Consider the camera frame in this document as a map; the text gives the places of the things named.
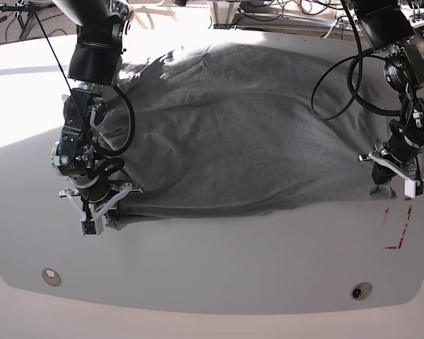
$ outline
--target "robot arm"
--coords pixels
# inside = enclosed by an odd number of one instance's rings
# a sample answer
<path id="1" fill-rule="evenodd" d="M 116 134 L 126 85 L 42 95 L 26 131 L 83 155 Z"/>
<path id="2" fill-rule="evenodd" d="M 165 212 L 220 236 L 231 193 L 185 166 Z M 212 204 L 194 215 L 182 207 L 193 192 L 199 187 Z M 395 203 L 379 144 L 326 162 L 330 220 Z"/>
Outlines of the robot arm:
<path id="1" fill-rule="evenodd" d="M 68 77 L 79 81 L 78 88 L 64 104 L 64 126 L 52 149 L 52 166 L 68 177 L 75 190 L 65 189 L 60 197 L 68 198 L 81 214 L 84 235 L 103 231 L 102 216 L 113 213 L 117 203 L 130 191 L 141 191 L 129 177 L 111 180 L 124 172 L 119 156 L 129 147 L 134 136 L 135 117 L 130 101 L 116 86 L 122 64 L 122 37 L 130 26 L 133 12 L 126 3 L 111 0 L 55 0 L 54 3 L 77 23 L 77 44 L 69 64 Z M 129 109 L 129 135 L 119 150 L 100 145 L 97 126 L 106 115 L 102 87 L 112 86 Z M 80 196 L 82 208 L 73 196 Z"/>
<path id="2" fill-rule="evenodd" d="M 423 155 L 424 164 L 424 60 L 417 46 L 410 44 L 413 28 L 401 12 L 397 0 L 351 0 L 360 27 L 372 45 L 373 52 L 386 54 L 384 73 L 390 86 L 399 93 L 401 109 L 385 111 L 357 97 L 367 110 L 396 117 L 389 122 L 391 138 L 375 146 L 360 161 L 373 161 L 372 178 L 376 184 L 386 184 L 399 175 L 405 180 L 405 195 L 415 198 L 423 194 L 424 180 L 418 156 Z M 348 89 L 352 84 L 355 60 L 349 68 Z"/>

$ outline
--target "cable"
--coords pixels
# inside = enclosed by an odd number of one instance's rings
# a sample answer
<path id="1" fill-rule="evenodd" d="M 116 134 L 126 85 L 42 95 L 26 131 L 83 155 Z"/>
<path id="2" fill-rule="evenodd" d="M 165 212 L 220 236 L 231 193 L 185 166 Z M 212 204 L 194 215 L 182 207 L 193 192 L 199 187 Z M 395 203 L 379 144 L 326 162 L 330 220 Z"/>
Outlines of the cable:
<path id="1" fill-rule="evenodd" d="M 322 5 L 324 7 L 330 8 L 330 9 L 334 9 L 335 11 L 342 11 L 344 8 L 343 7 L 337 7 L 339 6 L 339 4 L 326 4 L 322 1 L 319 0 L 307 0 L 308 2 L 315 2 L 316 4 Z"/>
<path id="2" fill-rule="evenodd" d="M 279 18 L 281 18 L 283 16 L 284 8 L 285 8 L 285 5 L 287 3 L 284 2 L 284 0 L 281 0 L 281 4 L 283 4 L 283 5 L 281 7 L 281 12 L 278 14 L 278 16 L 276 16 L 275 18 L 268 19 L 268 20 L 256 19 L 254 16 L 248 16 L 247 14 L 241 12 L 240 8 L 238 9 L 238 11 L 239 11 L 239 13 L 241 13 L 243 16 L 246 16 L 247 18 L 250 18 L 250 19 L 253 19 L 253 20 L 256 20 L 256 21 L 261 21 L 263 23 L 267 23 L 267 22 L 270 22 L 270 21 L 275 21 L 275 20 L 277 20 L 277 19 L 279 19 Z"/>
<path id="3" fill-rule="evenodd" d="M 316 13 L 311 13 L 311 11 L 307 11 L 307 10 L 305 10 L 305 7 L 303 7 L 303 0 L 297 0 L 297 7 L 298 7 L 298 9 L 300 9 L 300 11 L 303 14 L 305 14 L 307 16 L 317 16 L 319 14 L 322 14 L 323 12 L 325 12 L 329 8 L 327 6 L 324 6 L 324 8 L 321 9 L 320 11 L 318 11 Z"/>
<path id="4" fill-rule="evenodd" d="M 47 43 L 49 44 L 50 49 L 52 50 L 52 53 L 53 53 L 53 55 L 54 55 L 55 59 L 57 60 L 58 68 L 59 68 L 59 70 L 61 71 L 61 74 L 63 75 L 64 81 L 66 81 L 66 84 L 68 85 L 69 92 L 71 93 L 71 99 L 72 99 L 72 102 L 73 102 L 73 104 L 74 104 L 74 106 L 75 106 L 75 108 L 76 108 L 76 111 L 77 111 L 77 114 L 78 114 L 78 118 L 80 119 L 80 121 L 81 121 L 81 123 L 82 123 L 82 129 L 83 129 L 83 132 L 84 132 L 84 134 L 86 135 L 86 138 L 88 139 L 88 142 L 89 142 L 91 145 L 94 145 L 93 140 L 91 140 L 91 137 L 90 137 L 90 135 L 89 135 L 89 133 L 88 133 L 88 129 L 86 128 L 86 124 L 85 124 L 85 122 L 84 122 L 84 120 L 83 120 L 83 117 L 82 117 L 82 115 L 81 115 L 81 113 L 80 113 L 80 110 L 78 109 L 77 102 L 76 102 L 76 100 L 75 100 L 75 98 L 74 98 L 74 96 L 73 96 L 72 88 L 71 88 L 71 85 L 69 85 L 68 78 L 66 77 L 66 74 L 64 73 L 63 66 L 61 66 L 61 63 L 60 63 L 60 62 L 59 62 L 59 60 L 58 60 L 57 54 L 55 53 L 54 48 L 53 48 L 52 44 L 50 43 L 49 37 L 47 36 L 47 33 L 45 32 L 45 29 L 44 29 L 44 27 L 42 26 L 42 22 L 41 22 L 41 20 L 39 19 L 39 17 L 37 16 L 37 13 L 36 13 L 35 7 L 33 6 L 33 4 L 32 4 L 31 2 L 30 2 L 29 4 L 30 4 L 30 8 L 31 8 L 31 10 L 32 10 L 32 12 L 33 12 L 33 15 L 34 15 L 34 16 L 35 16 L 35 18 L 36 18 L 37 23 L 38 23 L 38 24 L 39 24 L 39 26 L 41 27 L 42 34 L 44 35 L 44 37 L 45 37 L 45 39 L 46 39 Z M 102 156 L 102 157 L 104 157 L 105 159 L 107 158 L 107 157 L 106 157 L 103 153 L 101 153 L 101 152 L 98 152 L 98 153 L 99 153 L 99 155 L 101 155 L 101 156 Z"/>
<path id="5" fill-rule="evenodd" d="M 11 13 L 11 14 L 9 14 L 8 16 L 2 16 L 2 17 L 0 17 L 0 24 L 2 23 L 2 22 L 4 22 L 4 21 L 7 21 L 8 20 L 8 18 L 10 17 L 10 16 L 12 16 L 13 14 Z"/>
<path id="6" fill-rule="evenodd" d="M 49 37 L 50 35 L 54 34 L 55 32 L 63 32 L 64 35 L 69 35 L 68 33 L 66 33 L 65 30 L 62 30 L 61 28 L 57 28 L 56 30 L 53 30 L 51 33 L 49 33 L 47 36 Z"/>
<path id="7" fill-rule="evenodd" d="M 263 1 L 263 2 L 262 2 L 262 5 L 260 5 L 260 6 L 253 5 L 251 2 L 248 2 L 248 4 L 249 4 L 251 7 L 261 8 L 261 7 L 265 7 L 265 6 L 270 6 L 273 2 L 275 2 L 275 0 L 269 1 L 269 3 L 268 3 L 268 4 L 266 4 L 266 3 L 265 3 L 265 1 Z"/>
<path id="8" fill-rule="evenodd" d="M 37 14 L 36 14 L 35 7 L 33 6 L 33 4 L 31 2 L 30 2 L 30 7 L 32 9 L 33 14 L 35 15 L 35 18 L 37 20 L 37 23 L 41 27 L 42 34 L 44 35 L 47 43 L 50 46 L 50 49 L 52 50 L 52 53 L 53 53 L 55 59 L 57 60 L 58 67 L 59 67 L 59 69 L 60 69 L 60 71 L 61 71 L 61 73 L 63 75 L 63 78 L 66 81 L 66 84 L 68 85 L 69 92 L 71 93 L 71 99 L 72 99 L 72 101 L 74 103 L 74 106 L 76 108 L 78 117 L 81 120 L 83 132 L 86 135 L 86 137 L 88 139 L 88 142 L 91 145 L 94 145 L 95 151 L 98 152 L 98 154 L 101 157 L 103 157 L 104 159 L 107 159 L 107 155 L 112 156 L 112 157 L 116 157 L 118 155 L 121 155 L 131 145 L 131 143 L 132 143 L 132 141 L 134 139 L 134 134 L 135 134 L 135 112 L 134 112 L 134 108 L 133 108 L 132 103 L 130 102 L 129 98 L 124 94 L 124 92 L 118 86 L 113 86 L 114 91 L 123 99 L 124 103 L 127 106 L 127 109 L 129 110 L 129 134 L 127 136 L 127 139 L 126 139 L 126 142 L 124 143 L 124 145 L 119 150 L 107 150 L 107 149 L 103 148 L 102 146 L 100 146 L 98 144 L 94 144 L 93 140 L 91 140 L 91 137 L 90 137 L 90 135 L 88 133 L 88 129 L 86 128 L 86 124 L 85 124 L 85 122 L 83 120 L 83 117 L 81 116 L 80 110 L 78 109 L 78 105 L 77 105 L 77 103 L 75 101 L 75 98 L 72 95 L 72 89 L 71 89 L 71 86 L 69 85 L 69 82 L 68 82 L 68 79 L 66 77 L 66 74 L 64 73 L 64 69 L 63 69 L 63 67 L 61 66 L 61 64 L 60 64 L 60 62 L 58 60 L 57 54 L 55 53 L 55 51 L 53 49 L 53 46 L 50 43 L 49 37 L 47 36 L 47 33 L 45 32 L 45 29 L 42 26 L 42 22 L 41 22 L 41 20 L 38 18 Z"/>
<path id="9" fill-rule="evenodd" d="M 380 56 L 377 55 L 365 55 L 364 58 L 373 58 L 373 59 L 379 59 L 382 61 L 387 62 L 388 64 L 391 64 L 393 67 L 396 67 L 400 72 L 401 69 L 399 67 L 397 67 L 396 65 L 394 65 L 393 63 L 391 63 L 389 60 L 386 60 Z M 355 88 L 353 88 L 353 72 L 355 70 L 355 67 L 357 65 L 357 63 L 359 62 L 358 59 L 354 59 L 350 66 L 348 67 L 348 73 L 347 73 L 347 86 L 348 86 L 348 90 L 350 91 L 350 93 L 352 95 L 356 94 L 355 99 L 356 101 L 363 106 L 365 109 L 367 109 L 368 111 L 371 111 L 372 113 L 375 113 L 377 115 L 381 115 L 383 117 L 399 117 L 401 115 L 401 111 L 400 110 L 388 110 L 388 109 L 381 109 L 377 106 L 374 106 L 373 104 L 367 102 L 366 100 L 364 100 L 361 96 L 359 96 L 359 94 L 355 91 Z"/>
<path id="10" fill-rule="evenodd" d="M 348 10 L 348 7 L 345 3 L 345 0 L 341 0 L 341 3 L 344 7 L 344 11 L 346 12 L 346 15 L 349 19 L 349 22 L 352 26 L 352 30 L 353 30 L 353 34 L 355 35 L 355 40 L 356 40 L 356 45 L 357 45 L 357 49 L 358 49 L 358 56 L 352 56 L 350 58 L 346 58 L 344 59 L 344 61 L 340 61 L 337 64 L 335 64 L 334 66 L 332 66 L 319 80 L 319 82 L 316 84 L 316 87 L 314 88 L 314 90 L 312 91 L 311 94 L 311 100 L 310 100 L 310 106 L 311 106 L 311 112 L 312 114 L 320 119 L 320 120 L 324 120 L 324 121 L 329 121 L 329 120 L 333 120 L 336 119 L 337 117 L 341 116 L 351 105 L 352 103 L 355 101 L 357 95 L 358 95 L 358 91 L 360 90 L 360 86 L 361 86 L 361 81 L 363 80 L 363 48 L 361 46 L 361 40 L 360 40 L 360 36 L 358 34 L 358 30 L 356 28 L 355 22 L 353 21 L 351 12 Z M 346 61 L 349 61 L 351 59 L 354 58 L 358 58 L 359 64 L 358 64 L 358 80 L 356 83 L 356 87 L 355 87 L 355 92 L 352 94 L 352 97 L 350 98 L 350 100 L 348 101 L 347 105 L 341 109 L 341 111 L 339 111 L 338 113 L 336 113 L 335 115 L 331 116 L 331 117 L 321 117 L 318 115 L 318 113 L 316 112 L 316 109 L 314 108 L 314 96 L 317 92 L 317 88 L 319 88 L 320 84 L 322 83 L 322 81 L 326 78 L 326 76 L 333 71 L 337 66 L 343 64 Z"/>
<path id="11" fill-rule="evenodd" d="M 106 148 L 103 148 L 101 145 L 95 145 L 96 149 L 99 149 L 103 154 L 109 157 L 117 157 L 118 155 L 121 155 L 126 150 L 128 150 L 132 143 L 132 140 L 134 139 L 135 134 L 135 112 L 132 103 L 118 86 L 113 86 L 113 89 L 122 98 L 122 100 L 127 106 L 127 109 L 129 110 L 129 133 L 127 134 L 126 142 L 119 150 L 108 150 Z"/>
<path id="12" fill-rule="evenodd" d="M 43 21 L 46 21 L 46 20 L 49 20 L 49 19 L 53 19 L 53 18 L 56 18 L 56 17 L 59 17 L 59 16 L 63 16 L 63 15 L 64 15 L 64 13 L 60 13 L 60 14 L 57 14 L 57 15 L 55 15 L 55 16 L 50 16 L 50 17 L 48 17 L 48 18 L 41 19 L 40 21 L 41 21 L 41 22 L 43 22 Z M 28 34 L 30 34 L 30 33 L 31 33 L 32 29 L 33 29 L 36 25 L 37 25 L 37 23 L 33 23 L 33 24 L 31 25 L 30 29 L 28 30 Z"/>
<path id="13" fill-rule="evenodd" d="M 327 37 L 330 36 L 330 34 L 333 32 L 333 30 L 336 28 L 336 26 L 338 25 L 339 21 L 342 21 L 342 25 L 344 26 L 344 21 L 343 21 L 343 17 L 344 16 L 340 16 L 334 23 L 333 25 L 330 27 L 329 31 L 327 33 L 325 33 L 324 35 L 322 35 L 321 37 L 323 37 L 324 39 L 326 39 Z"/>
<path id="14" fill-rule="evenodd" d="M 13 22 L 16 21 L 16 19 L 17 18 L 14 17 L 14 19 L 11 20 L 11 22 L 6 26 L 6 29 L 5 29 L 5 41 L 6 42 L 8 42 L 8 30 L 9 30 L 10 26 L 13 24 Z"/>

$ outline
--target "gray blanket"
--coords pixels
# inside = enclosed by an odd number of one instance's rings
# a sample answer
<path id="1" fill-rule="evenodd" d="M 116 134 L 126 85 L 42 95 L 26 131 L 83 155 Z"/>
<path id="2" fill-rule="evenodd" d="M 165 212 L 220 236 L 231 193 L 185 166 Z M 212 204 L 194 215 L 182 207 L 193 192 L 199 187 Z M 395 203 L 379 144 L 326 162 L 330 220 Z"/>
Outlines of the gray blanket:
<path id="1" fill-rule="evenodd" d="M 372 182 L 358 155 L 387 139 L 387 121 L 353 104 L 320 121 L 310 94 L 330 67 L 278 49 L 218 44 L 179 49 L 129 64 L 121 87 L 135 109 L 126 171 L 144 194 L 121 202 L 121 223 L 153 218 L 261 215 L 322 201 L 390 197 Z M 361 93 L 383 106 L 368 84 Z M 346 70 L 327 78 L 316 96 L 329 116 L 348 101 Z M 100 127 L 116 149 L 128 131 L 127 110 L 108 97 Z"/>

